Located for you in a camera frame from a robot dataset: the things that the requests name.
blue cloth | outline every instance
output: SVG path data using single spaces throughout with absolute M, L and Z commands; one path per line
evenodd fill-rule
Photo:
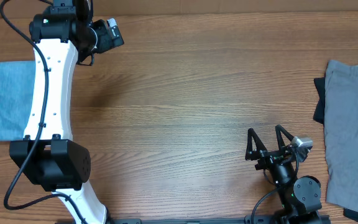
M 34 80 L 34 61 L 0 62 L 0 141 L 23 139 Z

gray cloth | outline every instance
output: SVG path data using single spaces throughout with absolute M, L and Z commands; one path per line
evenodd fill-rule
M 23 139 L 34 80 L 34 61 L 0 62 L 0 141 Z
M 330 61 L 325 90 L 326 201 L 358 212 L 358 66 Z

table surface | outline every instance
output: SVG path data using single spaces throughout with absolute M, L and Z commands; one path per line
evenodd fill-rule
M 274 127 L 308 135 L 299 176 L 326 195 L 323 126 L 313 121 L 313 78 L 328 60 L 358 64 L 358 12 L 116 17 L 125 45 L 77 66 L 71 94 L 74 141 L 88 148 L 91 183 L 114 218 L 243 217 L 272 190 L 245 161 L 254 128 L 276 150 Z M 13 20 L 28 29 L 30 20 Z M 33 60 L 30 45 L 0 19 L 0 61 Z M 18 168 L 0 142 L 0 223 L 70 219 L 57 199 L 8 211 L 3 197 Z M 22 177 L 10 203 L 48 193 Z M 258 213 L 272 213 L 278 197 Z M 351 223 L 323 203 L 333 223 Z

wooden table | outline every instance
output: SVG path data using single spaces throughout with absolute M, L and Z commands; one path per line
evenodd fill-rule
M 119 16 L 126 44 L 77 66 L 74 140 L 92 156 L 91 183 L 114 218 L 213 218 L 250 214 L 272 189 L 245 161 L 254 128 L 270 150 L 274 126 L 307 134 L 314 148 L 299 176 L 328 181 L 323 126 L 313 121 L 313 78 L 329 59 L 358 64 L 358 12 Z M 28 29 L 30 20 L 13 23 Z M 30 45 L 0 20 L 0 61 L 33 60 Z M 0 143 L 0 223 L 70 218 L 48 200 L 8 211 L 2 200 L 18 168 Z M 46 195 L 22 177 L 11 204 Z M 280 208 L 278 198 L 258 213 Z M 333 223 L 350 223 L 323 203 Z

